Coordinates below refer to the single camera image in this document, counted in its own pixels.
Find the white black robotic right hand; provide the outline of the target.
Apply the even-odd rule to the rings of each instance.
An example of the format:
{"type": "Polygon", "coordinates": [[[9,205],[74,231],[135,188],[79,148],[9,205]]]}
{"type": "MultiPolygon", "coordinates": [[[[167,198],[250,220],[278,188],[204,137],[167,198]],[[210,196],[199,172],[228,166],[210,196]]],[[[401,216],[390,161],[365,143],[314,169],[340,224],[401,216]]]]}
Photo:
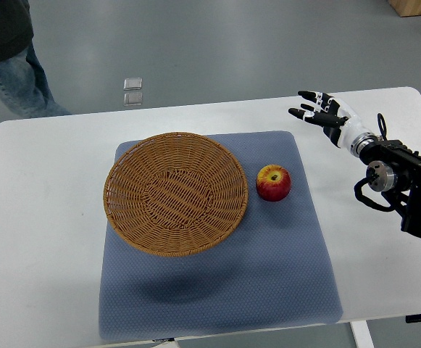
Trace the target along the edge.
{"type": "Polygon", "coordinates": [[[320,126],[334,146],[359,156],[359,145],[373,137],[358,114],[341,99],[318,91],[299,91],[310,102],[288,112],[306,123],[320,126]]]}

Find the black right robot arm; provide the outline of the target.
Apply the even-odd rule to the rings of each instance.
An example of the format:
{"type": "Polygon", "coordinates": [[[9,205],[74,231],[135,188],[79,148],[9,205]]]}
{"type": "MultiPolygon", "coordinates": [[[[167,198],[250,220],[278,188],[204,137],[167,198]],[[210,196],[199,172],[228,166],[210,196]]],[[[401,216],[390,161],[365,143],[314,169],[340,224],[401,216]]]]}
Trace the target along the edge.
{"type": "Polygon", "coordinates": [[[384,116],[377,115],[380,135],[358,140],[354,153],[367,166],[354,186],[356,199],[381,212],[397,212],[401,230],[421,239],[421,156],[399,140],[387,139],[384,116]]]}

